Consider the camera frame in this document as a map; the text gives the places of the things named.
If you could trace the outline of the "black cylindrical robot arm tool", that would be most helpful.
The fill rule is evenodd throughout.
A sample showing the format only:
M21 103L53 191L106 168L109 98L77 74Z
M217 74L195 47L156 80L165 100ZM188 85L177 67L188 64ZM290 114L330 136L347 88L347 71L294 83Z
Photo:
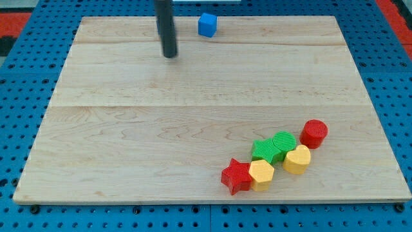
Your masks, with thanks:
M156 25L162 45L162 52L166 58L178 55L176 30L173 19L173 6L171 0L154 0Z

